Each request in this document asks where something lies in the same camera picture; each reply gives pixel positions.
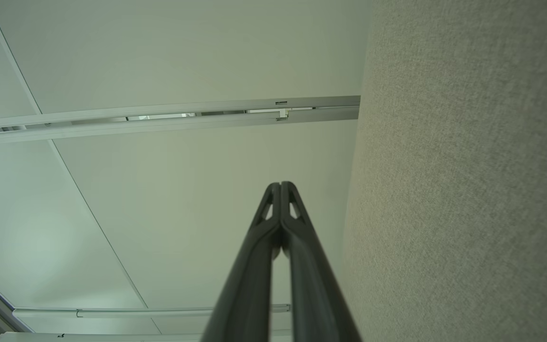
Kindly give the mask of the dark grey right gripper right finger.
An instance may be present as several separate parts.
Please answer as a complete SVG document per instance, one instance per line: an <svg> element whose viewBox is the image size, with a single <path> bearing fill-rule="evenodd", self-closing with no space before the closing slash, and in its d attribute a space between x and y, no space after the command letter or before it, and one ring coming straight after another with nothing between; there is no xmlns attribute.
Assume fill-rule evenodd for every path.
<svg viewBox="0 0 547 342"><path fill-rule="evenodd" d="M362 338L298 192L281 184L281 224L290 260L296 342L360 342Z"/></svg>

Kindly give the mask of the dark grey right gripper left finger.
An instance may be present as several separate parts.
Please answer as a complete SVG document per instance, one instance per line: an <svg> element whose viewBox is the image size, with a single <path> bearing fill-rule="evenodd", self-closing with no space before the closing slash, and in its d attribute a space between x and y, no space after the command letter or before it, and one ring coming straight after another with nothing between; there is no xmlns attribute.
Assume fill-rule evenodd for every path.
<svg viewBox="0 0 547 342"><path fill-rule="evenodd" d="M265 189L202 342L268 342L272 264L282 247L280 183Z"/></svg>

